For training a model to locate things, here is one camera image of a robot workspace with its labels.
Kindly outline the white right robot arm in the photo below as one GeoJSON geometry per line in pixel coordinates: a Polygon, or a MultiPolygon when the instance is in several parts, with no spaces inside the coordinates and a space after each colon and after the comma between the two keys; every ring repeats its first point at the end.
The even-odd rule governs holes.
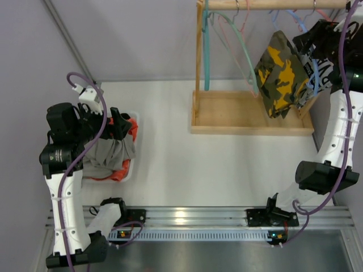
{"type": "Polygon", "coordinates": [[[362,117],[362,19],[344,19],[328,26],[317,23],[295,39],[300,52],[334,64],[330,81],[330,115],[314,161],[301,161],[295,181],[267,200],[264,221],[270,226],[298,226],[298,215],[320,211],[335,193],[357,183],[352,150],[362,117]]]}

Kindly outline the light blue plastic hanger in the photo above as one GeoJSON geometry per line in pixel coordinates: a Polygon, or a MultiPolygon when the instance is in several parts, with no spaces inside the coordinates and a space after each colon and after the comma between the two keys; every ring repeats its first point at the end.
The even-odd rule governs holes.
{"type": "MultiPolygon", "coordinates": [[[[307,28],[304,24],[304,21],[296,15],[292,10],[285,10],[288,14],[290,14],[293,19],[298,23],[302,33],[307,32],[307,28]]],[[[309,76],[309,81],[306,83],[308,89],[311,89],[311,97],[316,97],[319,90],[319,85],[315,85],[315,80],[320,80],[320,76],[318,75],[318,64],[317,60],[311,59],[308,54],[299,54],[298,57],[303,64],[304,70],[306,74],[309,76]]]]}

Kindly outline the grey trousers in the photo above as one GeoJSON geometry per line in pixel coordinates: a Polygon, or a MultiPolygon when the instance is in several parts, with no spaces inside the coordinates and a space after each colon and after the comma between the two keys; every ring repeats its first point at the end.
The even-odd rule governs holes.
{"type": "Polygon", "coordinates": [[[122,168],[127,159],[136,157],[133,138],[127,135],[123,140],[98,139],[92,146],[86,144],[89,150],[83,158],[83,177],[93,180],[109,180],[114,171],[122,168]]]}

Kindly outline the pink wire hanger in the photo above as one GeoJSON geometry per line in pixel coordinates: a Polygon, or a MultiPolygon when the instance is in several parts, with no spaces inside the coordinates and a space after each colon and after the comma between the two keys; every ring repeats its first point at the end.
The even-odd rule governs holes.
{"type": "MultiPolygon", "coordinates": [[[[247,22],[248,22],[248,19],[249,19],[249,17],[250,17],[250,12],[251,12],[251,10],[250,10],[250,7],[251,7],[251,5],[250,5],[250,1],[244,1],[245,2],[245,4],[246,4],[246,7],[247,7],[247,10],[246,10],[246,14],[245,14],[245,16],[244,16],[244,19],[243,19],[243,22],[242,22],[242,24],[241,24],[241,26],[240,27],[238,27],[236,24],[235,24],[235,18],[238,16],[238,14],[239,14],[239,12],[240,12],[240,10],[241,10],[241,1],[235,1],[235,3],[236,3],[236,7],[237,7],[237,11],[236,11],[236,13],[233,15],[233,17],[231,18],[231,20],[234,22],[234,24],[236,25],[236,27],[237,27],[237,29],[239,29],[240,31],[241,31],[241,33],[242,33],[242,35],[243,35],[243,37],[244,37],[244,32],[245,32],[245,28],[246,28],[246,24],[247,24],[247,22]]],[[[232,45],[232,43],[231,43],[231,41],[230,41],[230,39],[229,39],[229,36],[228,36],[228,34],[227,34],[227,32],[226,32],[226,29],[225,29],[225,27],[230,27],[222,18],[220,18],[219,20],[218,20],[218,26],[219,26],[219,28],[220,28],[220,26],[222,26],[223,27],[223,30],[224,30],[224,33],[225,33],[225,35],[226,35],[226,37],[228,38],[228,41],[229,41],[229,44],[230,44],[230,46],[231,46],[231,49],[232,49],[232,51],[233,51],[233,53],[235,54],[235,56],[236,56],[236,58],[237,58],[237,60],[238,60],[238,62],[239,62],[239,64],[240,64],[240,66],[242,67],[242,69],[243,69],[243,72],[244,72],[244,74],[248,77],[249,75],[250,75],[250,71],[249,71],[249,67],[248,67],[248,64],[247,64],[247,61],[246,61],[246,58],[245,58],[245,56],[244,56],[244,53],[243,53],[243,50],[242,50],[242,48],[241,48],[241,46],[240,46],[240,43],[239,43],[239,41],[238,41],[238,39],[237,39],[237,37],[236,37],[236,35],[235,35],[235,33],[233,32],[233,30],[230,28],[230,32],[231,33],[233,33],[234,34],[234,36],[235,36],[235,39],[236,39],[236,41],[239,43],[239,47],[240,47],[240,51],[241,51],[241,53],[237,53],[236,52],[236,48],[235,48],[235,46],[233,46],[232,45]]]]}

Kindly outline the camouflage yellow trousers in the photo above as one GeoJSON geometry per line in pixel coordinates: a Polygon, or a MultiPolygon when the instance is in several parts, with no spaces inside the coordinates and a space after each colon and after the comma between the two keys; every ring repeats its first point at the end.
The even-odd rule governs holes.
{"type": "Polygon", "coordinates": [[[307,91],[309,76],[283,31],[276,31],[254,68],[269,118],[285,118],[307,91]]]}

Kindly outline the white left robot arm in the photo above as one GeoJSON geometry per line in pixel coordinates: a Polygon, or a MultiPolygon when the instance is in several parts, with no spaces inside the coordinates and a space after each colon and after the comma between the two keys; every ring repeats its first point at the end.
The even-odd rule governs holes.
{"type": "Polygon", "coordinates": [[[85,224],[79,196],[83,179],[81,154],[85,145],[104,140],[122,140],[132,128],[131,117],[115,107],[111,116],[94,113],[79,103],[59,103],[47,110],[50,130],[48,142],[39,156],[53,209],[55,241],[46,258],[49,269],[100,263],[106,259],[108,235],[126,220],[127,207],[122,198],[101,202],[90,225],[85,224]]]}

